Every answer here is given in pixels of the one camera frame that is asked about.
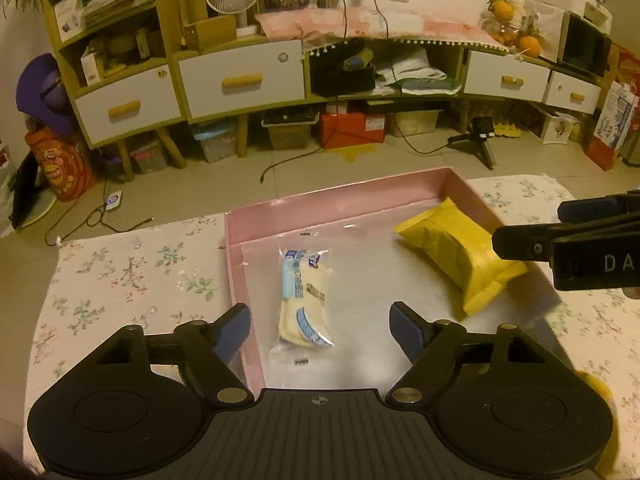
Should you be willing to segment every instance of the metal screw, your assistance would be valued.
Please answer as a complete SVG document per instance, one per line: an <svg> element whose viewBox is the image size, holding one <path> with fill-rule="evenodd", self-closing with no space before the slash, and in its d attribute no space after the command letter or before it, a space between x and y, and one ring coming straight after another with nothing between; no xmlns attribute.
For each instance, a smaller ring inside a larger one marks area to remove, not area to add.
<svg viewBox="0 0 640 480"><path fill-rule="evenodd" d="M237 404L242 402L248 397L246 391L241 388L225 388L218 392L218 400L225 402L226 404Z"/></svg>
<svg viewBox="0 0 640 480"><path fill-rule="evenodd" d="M415 404L422 400L422 392L415 388L398 388L391 396L403 404Z"/></svg>

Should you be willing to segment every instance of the white drawer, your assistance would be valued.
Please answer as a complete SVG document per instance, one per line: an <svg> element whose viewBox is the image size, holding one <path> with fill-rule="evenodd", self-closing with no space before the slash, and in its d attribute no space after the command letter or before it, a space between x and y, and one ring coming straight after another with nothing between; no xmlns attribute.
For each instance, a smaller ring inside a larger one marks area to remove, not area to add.
<svg viewBox="0 0 640 480"><path fill-rule="evenodd" d="M128 113L111 117L110 110L140 102ZM92 144L180 117L168 65L99 88L76 100Z"/></svg>
<svg viewBox="0 0 640 480"><path fill-rule="evenodd" d="M180 74L193 119L305 98L298 40L185 59Z"/></svg>
<svg viewBox="0 0 640 480"><path fill-rule="evenodd" d="M472 51L466 73L465 94L541 103L550 72L548 68L518 61L513 56Z"/></svg>
<svg viewBox="0 0 640 480"><path fill-rule="evenodd" d="M600 91L599 86L559 72L552 72L545 103L557 108L593 114Z"/></svg>

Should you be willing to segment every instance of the crosshair logo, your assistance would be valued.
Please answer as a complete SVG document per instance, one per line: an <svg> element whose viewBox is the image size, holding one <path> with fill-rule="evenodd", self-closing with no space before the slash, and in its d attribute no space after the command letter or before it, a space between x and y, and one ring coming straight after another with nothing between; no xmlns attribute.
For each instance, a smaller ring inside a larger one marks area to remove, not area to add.
<svg viewBox="0 0 640 480"><path fill-rule="evenodd" d="M329 399L323 397L322 395L318 395L311 399L311 402L314 403L318 408L320 408L321 406L324 406L326 403L328 403Z"/></svg>

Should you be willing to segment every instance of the tiled floor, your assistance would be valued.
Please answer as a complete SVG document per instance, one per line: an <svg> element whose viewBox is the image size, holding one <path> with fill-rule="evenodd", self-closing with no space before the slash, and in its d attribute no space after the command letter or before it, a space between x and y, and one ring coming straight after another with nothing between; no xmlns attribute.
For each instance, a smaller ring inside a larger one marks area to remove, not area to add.
<svg viewBox="0 0 640 480"><path fill-rule="evenodd" d="M429 151L445 144L453 134L452 130L441 128L410 139L416 148ZM242 160L231 157L211 165L190 160L186 170L169 168L137 176L130 184L109 183L109 190L122 189L124 196L120 209L110 213L107 220L122 229L151 216L154 220L150 225L163 224L280 196L438 166L452 166L463 178L546 173L577 198L623 192L640 185L640 170L619 162L613 171L604 173L576 144L543 146L533 136L494 139L492 148L498 163L494 171L461 151L464 144L458 149L446 148L421 156L412 152L404 140L388 137L384 144L372 145L352 163L339 153L316 153L270 170L260 184L260 174L266 167L315 147L299 152L254 148ZM52 238L76 227L100 204L101 197L102 184L81 198ZM56 267L56 249L44 244L44 233L67 208L69 205L58 203L37 224L0 240L0 446L18 455L31 338ZM108 233L102 226L83 226L72 238Z"/></svg>

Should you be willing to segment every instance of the pink cloth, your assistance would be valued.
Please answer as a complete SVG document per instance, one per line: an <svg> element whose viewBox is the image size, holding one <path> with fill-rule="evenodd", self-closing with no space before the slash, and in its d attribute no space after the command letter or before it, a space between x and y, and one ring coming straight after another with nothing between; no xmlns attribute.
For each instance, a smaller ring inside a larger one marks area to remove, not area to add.
<svg viewBox="0 0 640 480"><path fill-rule="evenodd" d="M480 27L441 22L415 12L384 10L390 38L445 41L507 50ZM269 41L302 40L306 50L337 43L344 37L343 9L302 9L256 16ZM347 8L347 38L386 38L386 25L375 9Z"/></svg>

